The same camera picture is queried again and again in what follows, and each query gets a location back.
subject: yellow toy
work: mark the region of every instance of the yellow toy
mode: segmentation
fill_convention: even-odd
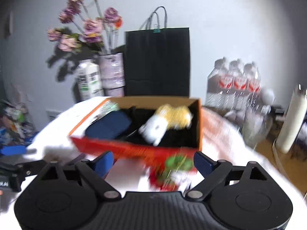
[[[191,121],[192,113],[186,106],[173,108],[165,104],[139,128],[139,133],[147,143],[157,146],[168,129],[190,128]]]
[[[191,127],[192,113],[186,106],[172,107],[169,104],[161,105],[155,114],[167,121],[167,129],[181,130]]]

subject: orange box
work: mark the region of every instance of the orange box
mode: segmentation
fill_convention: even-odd
[[[108,100],[115,102],[122,109],[128,109],[132,106],[136,108],[156,110],[159,106],[164,104],[170,104],[173,107],[188,106],[196,111],[197,120],[194,120],[192,127],[196,127],[196,141],[197,146],[191,147],[154,147],[150,145],[133,144],[126,141],[119,140],[98,140],[90,139],[87,137],[74,137],[72,134],[89,118],[93,113],[97,114],[97,111]],[[103,152],[110,150],[114,153],[116,159],[119,158],[142,158],[149,166],[160,167],[164,166],[165,160],[175,154],[183,154],[193,159],[194,153],[202,148],[202,130],[201,130],[201,102],[199,99],[192,99],[186,97],[169,97],[169,96],[131,96],[121,98],[108,98],[94,108],[88,115],[86,115],[69,133],[69,136],[75,146],[80,152],[100,155]]]

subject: circular pad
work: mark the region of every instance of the circular pad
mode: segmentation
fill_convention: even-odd
[[[279,229],[293,210],[277,184],[251,179],[216,190],[208,204],[213,216],[231,229]]]
[[[33,230],[69,230],[80,227],[95,213],[92,190],[77,182],[45,180],[28,187],[17,199],[15,215],[21,226]]]

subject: wall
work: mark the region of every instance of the wall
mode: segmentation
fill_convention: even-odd
[[[206,77],[216,59],[256,61],[262,83],[276,93],[276,103],[288,106],[297,82],[305,82],[307,59],[307,0],[99,0],[102,9],[116,8],[126,30],[137,30],[159,5],[168,11],[169,27],[189,27],[191,41],[191,96],[205,101]],[[54,53],[46,29],[59,27],[57,16],[66,0],[1,0],[0,26],[14,13],[13,35],[0,39],[0,62],[5,88],[12,84],[27,95],[27,105],[38,129],[48,122],[46,109],[63,111],[75,101],[75,77],[62,75],[70,62],[48,63]],[[90,13],[96,14],[91,1]]]

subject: bag handle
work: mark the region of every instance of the bag handle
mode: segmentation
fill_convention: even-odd
[[[145,29],[150,29],[151,28],[152,17],[153,17],[154,14],[157,15],[158,27],[160,27],[159,15],[156,12],[159,8],[163,8],[164,9],[164,14],[165,14],[164,15],[164,28],[167,28],[167,13],[166,13],[166,9],[165,9],[164,6],[159,6],[150,14],[150,16],[142,24],[142,26],[139,28],[139,30],[141,30],[144,27],[144,25],[146,25]]]
[[[159,15],[158,15],[157,12],[154,11],[154,12],[151,13],[150,17],[148,18],[145,29],[150,29],[151,28],[151,22],[152,22],[154,14],[156,14],[156,16],[157,16],[158,28],[160,28]]]
[[[149,21],[149,28],[147,29],[150,29],[151,28],[151,21],[152,21],[152,17],[153,17],[153,14],[156,13],[156,11],[159,9],[159,8],[163,8],[164,9],[164,28],[167,28],[167,13],[166,13],[166,9],[164,6],[159,6],[157,7],[150,15],[150,17],[148,18],[150,21]]]

